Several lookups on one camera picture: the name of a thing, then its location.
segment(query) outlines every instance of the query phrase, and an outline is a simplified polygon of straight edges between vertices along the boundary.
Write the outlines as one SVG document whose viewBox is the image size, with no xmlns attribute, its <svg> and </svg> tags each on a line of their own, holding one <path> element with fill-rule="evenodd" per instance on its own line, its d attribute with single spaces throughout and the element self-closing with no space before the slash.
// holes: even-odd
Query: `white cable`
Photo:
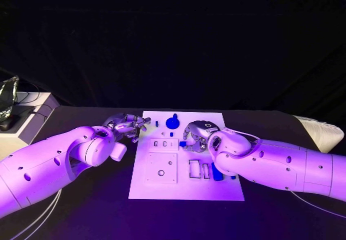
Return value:
<svg viewBox="0 0 346 240">
<path fill-rule="evenodd" d="M 37 219 L 31 222 L 31 224 L 24 228 L 24 230 L 22 230 L 10 240 L 15 239 L 15 238 L 22 234 L 22 232 L 33 226 L 33 224 L 41 219 L 41 217 L 43 217 L 43 215 L 46 214 L 48 208 L 50 208 L 51 205 L 54 204 L 54 201 L 57 202 L 57 199 L 59 199 L 60 194 L 61 194 L 61 190 L 57 191 L 57 193 L 56 193 L 56 195 L 54 195 L 54 198 L 53 198 L 53 200 L 51 200 L 51 203 L 48 204 L 44 212 L 40 214 L 40 216 L 37 217 Z"/>
<path fill-rule="evenodd" d="M 292 195 L 294 195 L 302 202 L 305 202 L 308 205 L 311 205 L 312 207 L 315 207 L 315 208 L 319 209 L 321 211 L 324 211 L 324 212 L 327 212 L 327 213 L 330 213 L 330 214 L 332 214 L 332 215 L 335 215 L 335 216 L 338 216 L 338 217 L 341 217 L 341 218 L 346 219 L 346 216 L 343 216 L 343 215 L 340 215 L 340 214 L 337 214 L 337 213 L 334 213 L 334 212 L 322 209 L 321 207 L 312 205 L 312 204 L 311 204 L 308 201 L 305 201 L 292 191 L 289 191 L 289 192 L 291 192 Z"/>
<path fill-rule="evenodd" d="M 47 220 L 47 218 L 48 218 L 48 216 L 50 216 L 50 214 L 51 214 L 51 212 L 53 212 L 53 210 L 54 210 L 54 207 L 56 207 L 56 203 L 57 203 L 60 194 L 61 194 L 61 190 L 59 190 L 59 192 L 57 192 L 57 194 L 56 194 L 56 195 L 57 195 L 57 199 L 56 199 L 54 204 L 53 204 L 53 206 L 51 206 L 51 210 L 50 210 L 47 216 L 44 217 L 43 222 L 41 222 L 40 225 L 35 227 L 35 229 L 33 230 L 33 232 L 30 233 L 30 235 L 25 237 L 24 240 L 27 240 L 27 238 L 34 234 L 34 232 L 38 230 L 40 226 L 43 225 L 44 221 Z"/>
</svg>

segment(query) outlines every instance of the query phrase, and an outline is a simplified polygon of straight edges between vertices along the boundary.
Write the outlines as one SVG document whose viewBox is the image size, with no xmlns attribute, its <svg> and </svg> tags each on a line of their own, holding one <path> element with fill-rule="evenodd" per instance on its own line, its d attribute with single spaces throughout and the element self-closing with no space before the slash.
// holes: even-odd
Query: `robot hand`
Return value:
<svg viewBox="0 0 346 240">
<path fill-rule="evenodd" d="M 41 201 L 108 157 L 119 161 L 125 135 L 138 140 L 138 130 L 149 118 L 129 114 L 110 116 L 100 126 L 80 126 L 25 146 L 0 162 L 0 218 Z"/>
<path fill-rule="evenodd" d="M 207 149 L 221 174 L 232 176 L 236 173 L 253 183 L 270 188 L 314 193 L 346 201 L 344 156 L 259 139 L 226 127 L 219 130 L 219 127 L 206 121 L 188 123 L 183 139 L 188 132 L 195 143 L 183 149 L 197 153 Z"/>
</svg>

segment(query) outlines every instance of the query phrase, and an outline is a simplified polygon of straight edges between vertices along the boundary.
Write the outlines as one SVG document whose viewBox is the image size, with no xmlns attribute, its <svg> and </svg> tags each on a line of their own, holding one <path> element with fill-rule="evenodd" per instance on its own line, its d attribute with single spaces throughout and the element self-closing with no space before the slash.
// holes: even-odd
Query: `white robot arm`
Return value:
<svg viewBox="0 0 346 240">
<path fill-rule="evenodd" d="M 126 147 L 116 141 L 125 136 L 135 142 L 148 123 L 119 113 L 100 126 L 80 126 L 11 153 L 0 162 L 0 218 L 47 198 L 108 157 L 119 161 Z"/>
<path fill-rule="evenodd" d="M 185 151 L 208 150 L 216 169 L 239 174 L 270 188 L 314 193 L 346 201 L 346 157 L 312 151 L 285 142 L 259 139 L 208 121 L 188 123 L 183 138 L 194 144 Z"/>
</svg>

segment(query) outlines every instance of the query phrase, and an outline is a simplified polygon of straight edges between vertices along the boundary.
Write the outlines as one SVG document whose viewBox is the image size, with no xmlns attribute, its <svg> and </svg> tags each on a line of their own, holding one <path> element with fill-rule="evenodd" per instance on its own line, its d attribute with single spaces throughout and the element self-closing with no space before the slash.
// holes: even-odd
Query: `black table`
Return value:
<svg viewBox="0 0 346 240">
<path fill-rule="evenodd" d="M 171 111 L 60 106 L 34 142 L 77 126 L 102 124 L 115 113 L 141 115 L 142 110 Z M 318 150 L 299 121 L 282 112 L 174 111 L 219 112 L 229 128 L 262 139 Z M 346 239 L 346 219 L 306 205 L 288 191 L 275 190 L 243 178 L 243 202 L 128 199 L 136 144 L 128 138 L 122 142 L 126 153 L 121 162 L 108 159 L 61 189 L 53 213 L 31 239 Z M 314 194 L 298 195 L 315 205 L 346 215 L 344 202 Z M 8 239 L 20 232 L 51 199 L 53 196 L 0 220 L 0 239 Z"/>
</svg>

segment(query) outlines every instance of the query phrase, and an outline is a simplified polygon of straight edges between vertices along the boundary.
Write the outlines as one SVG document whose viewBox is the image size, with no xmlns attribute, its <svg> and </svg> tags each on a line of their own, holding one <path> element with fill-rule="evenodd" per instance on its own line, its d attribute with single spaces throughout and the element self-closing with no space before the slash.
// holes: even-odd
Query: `black curtain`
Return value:
<svg viewBox="0 0 346 240">
<path fill-rule="evenodd" d="M 71 106 L 279 110 L 344 122 L 343 2 L 230 4 L 0 3 L 0 72 Z"/>
</svg>

